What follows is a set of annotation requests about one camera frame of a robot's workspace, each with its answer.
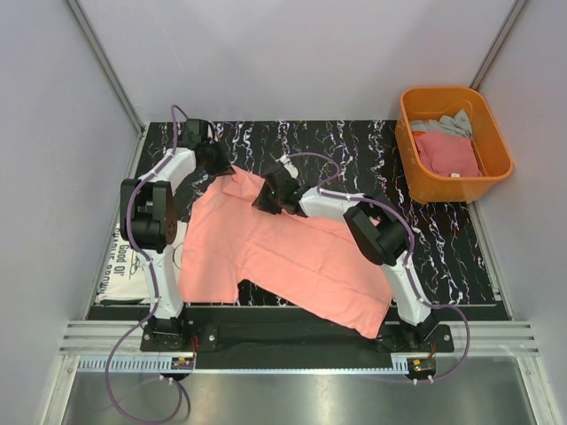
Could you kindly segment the salmon pink t-shirt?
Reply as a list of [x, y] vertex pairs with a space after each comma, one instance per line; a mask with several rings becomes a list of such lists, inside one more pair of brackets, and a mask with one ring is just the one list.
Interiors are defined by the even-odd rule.
[[237, 301], [248, 280], [367, 338], [392, 300], [382, 270], [344, 223], [253, 207], [262, 179], [242, 169], [217, 177], [191, 208], [178, 288], [188, 303]]

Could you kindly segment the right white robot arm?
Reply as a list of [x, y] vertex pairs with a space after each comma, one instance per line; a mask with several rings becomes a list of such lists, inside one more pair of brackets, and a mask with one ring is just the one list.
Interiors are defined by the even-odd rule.
[[297, 176], [294, 166], [275, 165], [262, 176], [264, 183], [254, 207], [272, 214], [287, 212], [344, 222], [363, 257], [382, 269], [392, 288], [400, 322], [405, 325], [403, 343], [413, 351], [425, 349], [434, 339], [439, 320], [417, 276], [410, 226], [384, 195], [302, 186]]

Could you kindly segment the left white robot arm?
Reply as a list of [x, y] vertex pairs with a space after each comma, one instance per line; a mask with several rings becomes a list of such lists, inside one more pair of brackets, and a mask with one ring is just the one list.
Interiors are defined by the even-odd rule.
[[215, 140], [212, 123], [188, 119], [174, 127], [174, 145], [155, 167], [120, 184], [120, 234], [143, 266], [151, 319], [169, 321], [160, 331], [160, 340], [174, 351], [184, 349], [191, 339], [190, 327], [176, 320], [184, 302], [173, 264], [178, 224], [175, 192], [200, 169], [212, 177], [235, 173]]

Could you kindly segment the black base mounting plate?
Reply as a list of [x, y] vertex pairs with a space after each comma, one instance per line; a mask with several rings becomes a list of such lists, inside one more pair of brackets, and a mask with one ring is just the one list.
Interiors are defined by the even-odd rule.
[[404, 374], [407, 358], [454, 352], [447, 325], [422, 336], [397, 319], [364, 337], [297, 307], [187, 306], [171, 324], [137, 328], [120, 350], [193, 352], [201, 371], [347, 374]]

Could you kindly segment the folded white printed t-shirt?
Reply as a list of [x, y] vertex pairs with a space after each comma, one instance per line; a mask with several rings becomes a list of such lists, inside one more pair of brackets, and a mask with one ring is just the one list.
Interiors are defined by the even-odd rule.
[[140, 260], [127, 240], [120, 235], [120, 225], [113, 232], [107, 261], [95, 296], [100, 305], [136, 305], [149, 303], [149, 291]]

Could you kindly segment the dark pink t-shirt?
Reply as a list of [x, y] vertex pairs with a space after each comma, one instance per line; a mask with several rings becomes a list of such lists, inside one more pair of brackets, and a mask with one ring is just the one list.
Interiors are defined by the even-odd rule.
[[424, 167], [443, 177], [482, 175], [469, 138], [434, 132], [413, 132], [419, 158]]

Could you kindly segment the orange plastic bin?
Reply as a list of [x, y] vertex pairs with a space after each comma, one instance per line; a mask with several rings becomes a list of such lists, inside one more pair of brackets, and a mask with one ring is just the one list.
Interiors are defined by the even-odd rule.
[[467, 87], [407, 89], [395, 137], [409, 195], [420, 204], [477, 201], [514, 170], [486, 100]]

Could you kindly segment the grey t-shirt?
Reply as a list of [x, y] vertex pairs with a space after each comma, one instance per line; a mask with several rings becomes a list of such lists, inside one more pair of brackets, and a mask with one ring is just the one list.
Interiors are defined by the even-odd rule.
[[438, 120], [413, 120], [410, 122], [413, 132], [440, 132], [446, 135], [465, 137], [473, 136], [470, 117], [464, 109], [455, 116], [443, 115]]

